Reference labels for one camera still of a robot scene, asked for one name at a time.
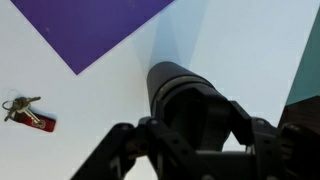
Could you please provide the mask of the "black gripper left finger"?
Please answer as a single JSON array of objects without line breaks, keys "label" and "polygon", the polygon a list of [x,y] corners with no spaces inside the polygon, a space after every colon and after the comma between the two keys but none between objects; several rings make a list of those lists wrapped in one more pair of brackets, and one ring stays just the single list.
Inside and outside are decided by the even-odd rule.
[{"label": "black gripper left finger", "polygon": [[71,180],[124,180],[139,157],[147,156],[158,180],[219,180],[219,175],[178,133],[164,123],[164,105],[137,127],[112,127]]}]

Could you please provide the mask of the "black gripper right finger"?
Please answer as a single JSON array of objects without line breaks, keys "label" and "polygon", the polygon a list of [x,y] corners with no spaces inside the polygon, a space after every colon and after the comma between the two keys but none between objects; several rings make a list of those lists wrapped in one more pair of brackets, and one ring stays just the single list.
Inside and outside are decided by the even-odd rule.
[{"label": "black gripper right finger", "polygon": [[319,134],[298,123],[274,127],[230,101],[231,131],[255,158],[257,180],[320,180]]}]

